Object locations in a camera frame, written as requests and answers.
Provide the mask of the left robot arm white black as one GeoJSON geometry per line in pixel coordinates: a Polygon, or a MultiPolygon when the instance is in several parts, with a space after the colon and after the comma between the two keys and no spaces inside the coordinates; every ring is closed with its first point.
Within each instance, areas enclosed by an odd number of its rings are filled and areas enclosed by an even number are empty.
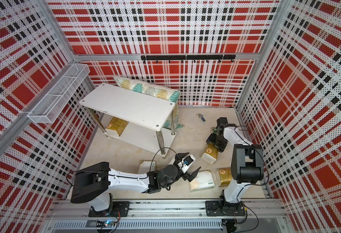
{"type": "Polygon", "coordinates": [[[177,153],[166,167],[142,174],[120,172],[100,162],[75,172],[70,202],[90,205],[90,217],[109,216],[114,212],[113,197],[107,190],[125,190],[153,194],[162,189],[170,190],[179,179],[193,181],[201,168],[188,173],[196,158],[186,152],[177,153]]]}

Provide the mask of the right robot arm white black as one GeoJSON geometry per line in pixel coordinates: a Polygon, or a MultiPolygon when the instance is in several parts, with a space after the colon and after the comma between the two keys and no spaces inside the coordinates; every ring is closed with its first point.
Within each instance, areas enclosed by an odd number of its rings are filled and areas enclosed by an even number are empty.
{"type": "Polygon", "coordinates": [[[228,144],[233,147],[230,166],[232,180],[217,201],[205,202],[207,216],[247,216],[241,197],[249,187],[264,179],[261,146],[248,141],[240,134],[237,125],[229,123],[217,126],[207,142],[220,152],[228,144]]]}

